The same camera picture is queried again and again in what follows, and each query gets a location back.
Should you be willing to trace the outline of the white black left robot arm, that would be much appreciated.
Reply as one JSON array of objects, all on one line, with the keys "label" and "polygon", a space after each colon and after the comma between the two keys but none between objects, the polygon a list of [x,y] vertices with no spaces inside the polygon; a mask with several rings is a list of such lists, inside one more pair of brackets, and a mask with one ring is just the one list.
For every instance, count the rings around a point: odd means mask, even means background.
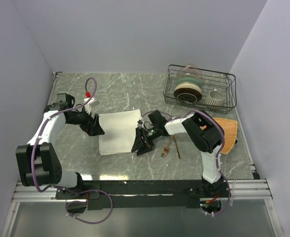
[{"label": "white black left robot arm", "polygon": [[32,139],[17,147],[15,155],[23,186],[36,187],[39,192],[55,186],[67,189],[73,198],[84,195],[80,174],[62,169],[54,144],[66,124],[78,125],[88,136],[105,134],[99,115],[91,112],[96,100],[89,92],[85,95],[84,103],[75,107],[73,96],[58,94],[57,101],[46,106],[41,125]]}]

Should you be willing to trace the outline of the white cloth napkin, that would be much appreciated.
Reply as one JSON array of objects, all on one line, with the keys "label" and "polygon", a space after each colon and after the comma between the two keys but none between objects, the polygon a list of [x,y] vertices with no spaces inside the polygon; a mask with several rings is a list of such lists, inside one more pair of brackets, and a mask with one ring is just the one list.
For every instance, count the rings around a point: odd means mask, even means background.
[{"label": "white cloth napkin", "polygon": [[99,123],[104,135],[99,136],[100,155],[130,153],[136,138],[138,120],[141,118],[139,109],[100,114]]}]

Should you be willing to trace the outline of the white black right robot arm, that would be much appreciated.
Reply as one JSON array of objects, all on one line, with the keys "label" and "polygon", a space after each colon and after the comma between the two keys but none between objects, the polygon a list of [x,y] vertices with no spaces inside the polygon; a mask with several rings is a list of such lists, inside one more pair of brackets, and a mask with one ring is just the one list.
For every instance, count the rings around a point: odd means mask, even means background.
[{"label": "white black right robot arm", "polygon": [[155,139],[186,133],[201,153],[202,193],[208,197],[223,194],[227,183],[220,168],[220,152],[225,145],[222,127],[203,110],[171,120],[167,120],[160,111],[155,110],[148,114],[148,118],[152,128],[145,128],[145,122],[138,121],[131,152],[138,156],[143,155],[153,150]]}]

